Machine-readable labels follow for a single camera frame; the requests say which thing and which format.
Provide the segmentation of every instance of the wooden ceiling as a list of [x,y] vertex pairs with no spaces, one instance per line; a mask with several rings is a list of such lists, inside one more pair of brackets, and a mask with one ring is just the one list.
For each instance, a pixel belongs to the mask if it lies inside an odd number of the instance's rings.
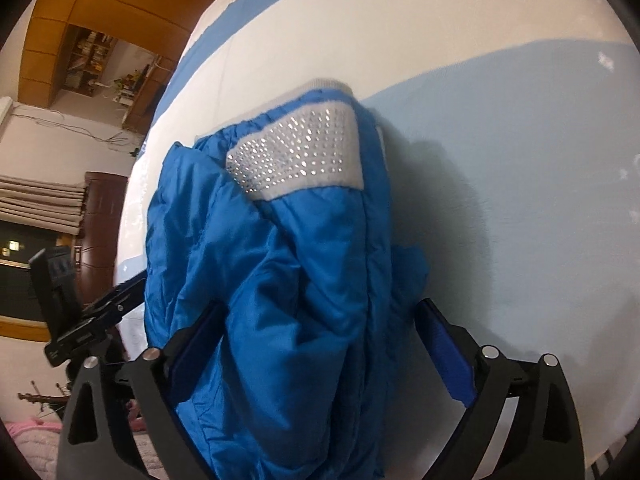
[[18,100],[50,106],[66,68],[63,43],[68,27],[104,32],[175,64],[201,13],[212,1],[37,0],[24,43]]

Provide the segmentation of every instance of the white wall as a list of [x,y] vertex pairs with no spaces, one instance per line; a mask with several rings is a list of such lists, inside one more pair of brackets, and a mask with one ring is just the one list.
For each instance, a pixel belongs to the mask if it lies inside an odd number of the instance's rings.
[[18,98],[18,78],[24,37],[27,34],[35,4],[36,0],[32,0],[0,50],[0,96],[8,95],[14,101]]
[[[3,422],[18,422],[38,415],[39,404],[17,397],[18,393],[34,393],[32,380],[41,394],[59,395],[56,383],[66,384],[65,367],[49,365],[44,357],[44,343],[0,337],[0,418]],[[53,416],[46,420],[57,419]]]
[[114,79],[133,74],[136,70],[142,70],[151,64],[156,54],[145,50],[141,46],[118,40],[109,58],[107,66],[102,73],[101,81],[108,85]]
[[[87,135],[70,132],[61,126],[37,123],[36,120],[84,128],[100,139],[119,135],[126,137],[128,144],[110,146]],[[129,153],[140,140],[139,136],[108,124],[17,105],[0,133],[0,173],[62,184],[84,182],[86,171],[129,176],[134,163]]]

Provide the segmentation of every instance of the pink blanket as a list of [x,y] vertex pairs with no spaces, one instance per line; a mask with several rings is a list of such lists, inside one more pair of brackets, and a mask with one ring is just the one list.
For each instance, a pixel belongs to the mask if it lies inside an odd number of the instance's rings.
[[33,417],[31,420],[24,420],[22,422],[7,422],[5,423],[5,426],[9,435],[13,439],[21,433],[24,433],[27,430],[32,430],[33,428],[53,431],[54,433],[60,433],[60,430],[62,430],[62,424],[60,422],[44,422],[37,417]]

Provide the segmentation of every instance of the wall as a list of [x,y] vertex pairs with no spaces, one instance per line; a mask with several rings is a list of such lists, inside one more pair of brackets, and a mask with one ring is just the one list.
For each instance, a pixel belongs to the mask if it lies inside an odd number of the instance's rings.
[[[44,357],[44,343],[0,337],[0,418],[3,422],[17,422],[38,415],[39,404],[30,404],[17,397],[18,393],[34,393],[32,380],[41,394],[59,395],[56,383],[66,384],[65,367],[49,365]],[[46,420],[55,421],[56,417],[49,416]]]
[[101,82],[105,85],[127,74],[133,74],[136,70],[142,70],[146,65],[153,63],[156,54],[145,50],[141,46],[120,40],[113,48],[107,66],[102,72]]
[[[260,1],[235,0],[247,24],[232,36],[222,20],[210,27],[225,43],[193,66],[149,135],[127,193],[120,275],[144,268],[140,218],[172,142],[191,145],[314,77],[336,78],[383,126],[394,230],[428,257],[427,294],[480,344],[558,355],[595,459],[640,415],[640,57],[612,9]],[[414,342],[386,425],[388,479],[422,478],[461,415]]]
[[18,98],[18,79],[24,37],[27,34],[27,27],[35,3],[36,0],[33,0],[25,9],[0,50],[0,96],[8,95],[14,101]]
[[125,146],[111,146],[87,135],[59,126],[38,124],[19,115],[84,128],[87,130],[85,133],[90,132],[99,139],[121,132],[108,124],[18,105],[0,134],[0,171],[3,174],[62,184],[83,182],[86,171],[130,174],[134,159],[129,152],[139,142],[133,134],[120,134],[127,139]]

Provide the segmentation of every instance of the bed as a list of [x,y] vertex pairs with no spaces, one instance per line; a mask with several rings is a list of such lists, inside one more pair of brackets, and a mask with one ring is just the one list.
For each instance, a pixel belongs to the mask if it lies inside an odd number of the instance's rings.
[[[56,480],[60,423],[32,420],[0,424],[0,446],[6,463],[3,473],[20,480]],[[168,477],[146,431],[135,431],[134,439],[146,470],[158,480]]]
[[[592,463],[640,416],[640,57],[616,13],[606,0],[216,0],[133,168],[118,282],[145,269],[169,147],[316,78],[378,118],[394,237],[427,255],[427,295],[509,357],[558,355]],[[121,332],[131,356],[145,348],[142,307]],[[421,478],[463,407],[417,341],[402,376],[386,469]]]

